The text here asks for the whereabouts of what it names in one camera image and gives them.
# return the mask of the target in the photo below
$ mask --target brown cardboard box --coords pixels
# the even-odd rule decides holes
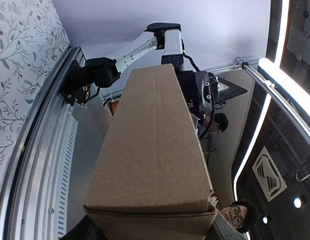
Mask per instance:
[[[109,240],[202,240],[215,212],[201,146],[172,65],[134,70],[85,202]]]

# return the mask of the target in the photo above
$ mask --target dark ceiling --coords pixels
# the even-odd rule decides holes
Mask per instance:
[[[290,1],[289,32],[283,53],[281,68],[310,94],[310,0]],[[271,1],[271,19],[266,57],[274,60],[278,34],[281,0]],[[232,177],[247,151],[255,131],[266,93],[255,85],[247,123],[234,160]],[[252,170],[260,151],[266,147],[287,188],[270,202]],[[271,102],[256,144],[238,181],[239,198],[248,199],[258,207],[257,222],[250,231],[252,239],[261,240],[306,240],[310,239],[310,177],[299,182],[295,172],[310,153],[305,142],[290,120]],[[302,174],[310,173],[310,165]],[[306,197],[306,204],[295,208],[293,200]],[[272,221],[264,224],[263,216],[270,215]]]

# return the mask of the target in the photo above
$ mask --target floral wallpaper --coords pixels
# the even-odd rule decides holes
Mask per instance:
[[[0,191],[34,98],[68,46],[51,0],[0,0]]]

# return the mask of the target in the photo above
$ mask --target white wall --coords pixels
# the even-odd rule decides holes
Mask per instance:
[[[88,58],[101,57],[108,44],[131,42],[153,22],[180,23],[186,51],[200,69],[228,64],[236,57],[264,57],[266,52],[270,0],[54,0],[54,4],[71,44],[81,46]]]
[[[227,101],[227,106],[217,111],[227,115],[229,126],[224,133],[212,136],[217,151],[209,156],[208,170],[218,199],[222,207],[226,207],[234,201],[231,167],[246,123],[254,80],[243,70],[228,72],[220,77],[248,90],[247,93]]]

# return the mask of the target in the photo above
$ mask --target wall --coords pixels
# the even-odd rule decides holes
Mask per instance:
[[[186,53],[200,69],[266,53],[270,0],[74,0],[71,4],[54,0],[54,4],[71,44],[81,46],[88,59],[116,51],[153,22],[180,23]],[[160,63],[160,55],[140,59],[127,75],[132,68]],[[122,88],[126,80],[122,76],[108,92]]]
[[[69,39],[49,0],[0,0],[0,192],[37,92]]]
[[[225,113],[229,120],[228,129],[219,135],[212,135],[212,141],[217,151],[209,156],[208,170],[222,207],[233,201],[231,167],[241,135],[246,123],[248,110],[253,93],[254,80],[243,70],[221,74],[220,77],[245,88],[248,92],[227,101],[227,106],[216,113]]]

